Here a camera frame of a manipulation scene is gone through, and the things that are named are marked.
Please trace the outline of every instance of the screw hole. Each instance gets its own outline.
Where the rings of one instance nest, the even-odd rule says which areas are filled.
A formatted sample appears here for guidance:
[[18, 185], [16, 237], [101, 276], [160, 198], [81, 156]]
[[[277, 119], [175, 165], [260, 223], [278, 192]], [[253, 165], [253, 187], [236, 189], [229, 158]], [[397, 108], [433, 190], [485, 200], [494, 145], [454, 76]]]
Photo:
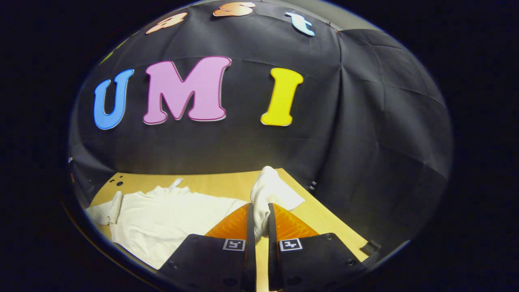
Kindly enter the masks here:
[[224, 282], [225, 286], [232, 287], [238, 283], [238, 280], [236, 280], [234, 278], [225, 278], [222, 280], [222, 282]]
[[300, 277], [289, 277], [288, 280], [286, 281], [286, 283], [291, 286], [295, 286], [295, 285], [300, 284], [302, 281], [303, 281], [303, 279], [301, 279]]

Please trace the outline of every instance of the clothing tag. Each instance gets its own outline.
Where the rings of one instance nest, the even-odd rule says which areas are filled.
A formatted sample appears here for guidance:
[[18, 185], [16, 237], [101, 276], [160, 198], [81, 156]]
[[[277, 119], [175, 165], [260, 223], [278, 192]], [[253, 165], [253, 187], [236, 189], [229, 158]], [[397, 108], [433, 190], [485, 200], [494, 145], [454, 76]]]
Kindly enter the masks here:
[[176, 188], [184, 179], [183, 178], [177, 178], [175, 182], [169, 186], [170, 189]]

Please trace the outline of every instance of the foam letter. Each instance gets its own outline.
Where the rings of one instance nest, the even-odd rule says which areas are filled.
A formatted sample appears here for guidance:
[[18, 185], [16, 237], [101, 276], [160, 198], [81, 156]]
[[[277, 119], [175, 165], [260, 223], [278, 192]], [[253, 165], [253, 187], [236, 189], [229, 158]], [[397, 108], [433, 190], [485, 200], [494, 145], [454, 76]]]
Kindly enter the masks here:
[[225, 68], [231, 59], [212, 56], [201, 59], [182, 81], [171, 61], [155, 63], [146, 69], [149, 75], [148, 112], [143, 121], [149, 125], [164, 123], [168, 114], [162, 110], [162, 97], [173, 114], [180, 120], [189, 99], [194, 94], [193, 108], [188, 116], [195, 121], [219, 121], [225, 118], [221, 106], [221, 88]]
[[108, 58], [110, 58], [110, 56], [115, 52], [116, 49], [118, 49], [120, 46], [122, 46], [127, 40], [129, 40], [130, 38], [127, 38], [125, 39], [124, 42], [120, 43], [113, 51], [110, 52], [110, 54], [108, 54], [108, 56], [106, 56], [102, 61], [101, 63], [99, 63], [99, 65], [101, 65], [104, 61], [106, 61]]
[[170, 26], [174, 26], [175, 24], [184, 20], [184, 17], [187, 15], [187, 12], [183, 12], [172, 17], [168, 17], [162, 21], [160, 21], [156, 26], [150, 28], [146, 34], [156, 32], [163, 28], [168, 28]]
[[290, 16], [292, 18], [292, 24], [295, 28], [297, 28], [302, 33], [306, 33], [307, 35], [314, 36], [316, 33], [309, 30], [306, 25], [312, 26], [312, 24], [307, 21], [303, 16], [299, 14], [294, 14], [290, 12], [286, 12], [286, 15]]
[[244, 16], [250, 14], [256, 4], [252, 2], [232, 2], [220, 6], [220, 9], [213, 12], [214, 16]]
[[294, 100], [297, 86], [303, 83], [303, 77], [292, 70], [273, 68], [270, 74], [274, 77], [274, 90], [268, 111], [261, 116], [264, 125], [288, 126], [292, 123], [290, 108]]
[[115, 76], [114, 81], [117, 83], [115, 87], [115, 105], [111, 114], [106, 114], [104, 111], [104, 98], [106, 89], [110, 85], [110, 80], [101, 82], [94, 91], [94, 122], [95, 125], [103, 130], [111, 129], [122, 120], [126, 108], [126, 87], [128, 79], [133, 75], [133, 69], [122, 71]]

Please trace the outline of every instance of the letter m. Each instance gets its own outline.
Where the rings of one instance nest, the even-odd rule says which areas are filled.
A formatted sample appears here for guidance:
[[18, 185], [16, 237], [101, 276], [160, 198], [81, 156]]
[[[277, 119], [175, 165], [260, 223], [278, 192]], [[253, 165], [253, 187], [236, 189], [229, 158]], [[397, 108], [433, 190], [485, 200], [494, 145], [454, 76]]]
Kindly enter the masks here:
[[171, 61], [155, 63], [146, 69], [149, 75], [148, 112], [143, 121], [149, 125], [164, 123], [168, 114], [162, 110], [162, 98], [175, 120], [180, 120], [189, 99], [194, 95], [193, 108], [188, 112], [195, 121], [219, 121], [225, 118], [221, 106], [222, 79], [231, 59], [212, 56], [201, 59], [182, 81]]

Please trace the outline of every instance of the black fabric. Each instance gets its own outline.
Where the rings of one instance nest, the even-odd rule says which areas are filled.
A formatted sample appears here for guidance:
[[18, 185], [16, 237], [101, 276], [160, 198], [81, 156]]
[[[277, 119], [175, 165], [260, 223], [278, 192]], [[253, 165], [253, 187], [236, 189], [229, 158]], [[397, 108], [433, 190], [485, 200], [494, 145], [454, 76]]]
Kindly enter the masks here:
[[[229, 2], [200, 4], [154, 20], [91, 72], [78, 94], [70, 134], [87, 200], [118, 171], [212, 174], [270, 165], [284, 168], [307, 190], [316, 181], [315, 197], [361, 236], [378, 242], [381, 252], [412, 239], [438, 204], [452, 161], [448, 111], [427, 70], [383, 32], [336, 32], [279, 5], [254, 2], [249, 15], [212, 16]], [[287, 11], [303, 15], [316, 35], [297, 31]], [[181, 12], [188, 12], [181, 23], [145, 34]], [[232, 60], [222, 81], [226, 118], [190, 120], [191, 99], [181, 120], [168, 113], [163, 124], [144, 124], [146, 68], [171, 60], [185, 78], [207, 56]], [[260, 122], [274, 87], [272, 68], [304, 78], [288, 127]], [[125, 115], [115, 128], [101, 130], [93, 119], [94, 90], [127, 69], [134, 74]], [[106, 112], [114, 106], [114, 94], [112, 82]]]
[[437, 207], [452, 161], [448, 111], [402, 45], [372, 30], [339, 33], [338, 120], [315, 197], [387, 253]]
[[[71, 131], [77, 132], [93, 157], [115, 171], [138, 174], [210, 174], [270, 165], [283, 167], [301, 184], [315, 179], [328, 148], [337, 104], [340, 63], [336, 33], [302, 14], [313, 23], [316, 36], [301, 34], [284, 15], [291, 9], [261, 2], [247, 16], [213, 17], [212, 11], [227, 2], [167, 14], [163, 18], [189, 13], [182, 23], [146, 35], [163, 18], [157, 19], [92, 71], [79, 93], [77, 127]], [[179, 121], [169, 114], [163, 124], [144, 124], [149, 82], [145, 69], [171, 60], [185, 78], [207, 56], [233, 61], [222, 81], [226, 118], [197, 122], [186, 111]], [[304, 78], [294, 97], [289, 127], [260, 122], [274, 87], [272, 68], [287, 68]], [[93, 120], [94, 90], [126, 69], [135, 72], [128, 81], [125, 115], [115, 128], [98, 129]], [[113, 108], [114, 94], [112, 83], [106, 92], [106, 112]]]

